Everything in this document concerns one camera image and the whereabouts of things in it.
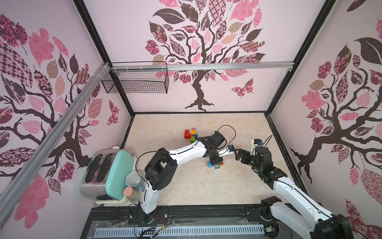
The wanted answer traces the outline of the long red lego brick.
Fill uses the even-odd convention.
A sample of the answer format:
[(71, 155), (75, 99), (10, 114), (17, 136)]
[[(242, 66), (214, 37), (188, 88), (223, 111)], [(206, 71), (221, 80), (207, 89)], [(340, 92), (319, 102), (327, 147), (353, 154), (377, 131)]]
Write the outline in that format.
[(188, 129), (185, 130), (185, 133), (184, 133), (184, 138), (185, 139), (190, 139), (193, 135), (190, 134), (190, 131)]

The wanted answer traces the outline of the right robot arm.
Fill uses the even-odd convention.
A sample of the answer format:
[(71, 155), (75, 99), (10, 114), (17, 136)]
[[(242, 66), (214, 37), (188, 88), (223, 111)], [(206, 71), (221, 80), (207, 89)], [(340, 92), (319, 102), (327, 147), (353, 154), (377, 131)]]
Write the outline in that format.
[(352, 239), (349, 221), (335, 215), (299, 189), (281, 169), (275, 167), (268, 148), (257, 146), (252, 151), (235, 150), (235, 159), (249, 165), (261, 181), (285, 198), (276, 196), (261, 201), (260, 216), (265, 221), (278, 220), (303, 239)]

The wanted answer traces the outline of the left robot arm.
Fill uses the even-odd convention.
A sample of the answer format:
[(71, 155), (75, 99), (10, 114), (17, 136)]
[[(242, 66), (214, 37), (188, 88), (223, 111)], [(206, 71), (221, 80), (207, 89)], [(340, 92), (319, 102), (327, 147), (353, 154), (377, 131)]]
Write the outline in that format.
[(156, 210), (160, 191), (170, 184), (178, 166), (202, 157), (207, 157), (212, 166), (223, 164), (223, 157), (234, 153), (232, 145), (220, 147), (224, 142), (225, 137), (215, 131), (180, 149), (158, 149), (144, 169), (147, 186), (141, 203), (143, 212), (149, 215)]

